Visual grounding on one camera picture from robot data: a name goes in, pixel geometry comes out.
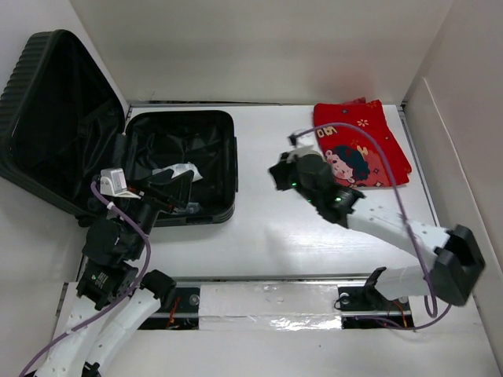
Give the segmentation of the cotton pads plastic pouch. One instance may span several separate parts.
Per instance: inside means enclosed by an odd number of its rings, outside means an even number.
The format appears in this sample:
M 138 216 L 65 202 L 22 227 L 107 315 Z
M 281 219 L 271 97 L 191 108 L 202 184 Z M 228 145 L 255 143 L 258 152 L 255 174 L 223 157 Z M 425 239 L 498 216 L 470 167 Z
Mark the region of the cotton pads plastic pouch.
M 158 168 L 158 169 L 154 169 L 152 171 L 152 174 L 153 175 L 156 175 L 156 174 L 160 174 L 166 170 L 171 170 L 173 172 L 172 174 L 172 177 L 175 178 L 177 177 L 178 175 L 181 175 L 181 174 L 184 174 L 188 171 L 192 171 L 193 172 L 193 178 L 192 178 L 192 182 L 195 182 L 195 181 L 200 181 L 203 179 L 202 175 L 200 174 L 197 166 L 191 162 L 188 162 L 188 163 L 176 163 L 176 164 L 172 164 L 168 167 L 164 167 L 164 168 Z

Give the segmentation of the red cartoon towel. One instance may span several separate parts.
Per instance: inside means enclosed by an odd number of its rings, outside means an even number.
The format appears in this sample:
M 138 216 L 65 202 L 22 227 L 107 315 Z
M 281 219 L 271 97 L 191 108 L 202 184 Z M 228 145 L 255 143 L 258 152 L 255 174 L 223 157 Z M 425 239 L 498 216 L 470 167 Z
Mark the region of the red cartoon towel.
M 409 182 L 412 167 L 387 125 L 381 101 L 361 97 L 342 104 L 316 104 L 313 125 L 337 183 L 353 188 L 391 187 L 390 175 L 374 144 L 359 131 L 334 127 L 333 123 L 348 123 L 369 134 L 383 150 L 395 183 Z

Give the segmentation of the black hard-shell suitcase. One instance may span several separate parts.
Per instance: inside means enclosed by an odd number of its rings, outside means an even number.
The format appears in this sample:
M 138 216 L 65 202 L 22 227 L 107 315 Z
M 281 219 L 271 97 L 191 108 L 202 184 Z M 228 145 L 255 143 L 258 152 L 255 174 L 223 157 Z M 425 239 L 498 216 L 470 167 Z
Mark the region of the black hard-shell suitcase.
M 162 213 L 159 227 L 218 224 L 234 212 L 237 139 L 219 110 L 146 112 L 127 120 L 108 80 L 67 30 L 27 41 L 1 96 L 1 175 L 89 226 L 104 206 L 90 190 L 105 168 L 140 180 L 177 163 L 200 173 L 194 210 Z

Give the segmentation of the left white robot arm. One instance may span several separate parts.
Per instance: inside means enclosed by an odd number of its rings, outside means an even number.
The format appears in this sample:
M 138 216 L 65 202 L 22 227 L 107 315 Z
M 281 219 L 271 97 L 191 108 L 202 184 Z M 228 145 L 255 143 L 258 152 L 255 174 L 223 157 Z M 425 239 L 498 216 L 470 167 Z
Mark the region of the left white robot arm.
M 103 376 L 140 325 L 174 305 L 175 281 L 149 269 L 149 234 L 160 212 L 187 208 L 193 178 L 193 170 L 166 169 L 127 181 L 120 168 L 101 171 L 90 189 L 113 216 L 88 229 L 87 265 L 68 320 L 39 352 L 44 363 L 23 376 Z

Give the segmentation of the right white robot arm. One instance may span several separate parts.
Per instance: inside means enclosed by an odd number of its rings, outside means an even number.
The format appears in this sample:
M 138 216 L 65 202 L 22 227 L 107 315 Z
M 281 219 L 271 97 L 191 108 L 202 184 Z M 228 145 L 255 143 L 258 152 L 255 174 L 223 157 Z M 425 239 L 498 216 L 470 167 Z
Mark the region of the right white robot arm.
M 406 296 L 430 293 L 452 306 L 464 306 L 486 267 L 471 229 L 435 227 L 406 219 L 335 182 L 329 165 L 316 153 L 281 155 L 269 169 L 278 191 L 296 190 L 327 222 L 363 232 L 417 258 L 401 269 L 373 271 L 363 299 L 373 309 Z

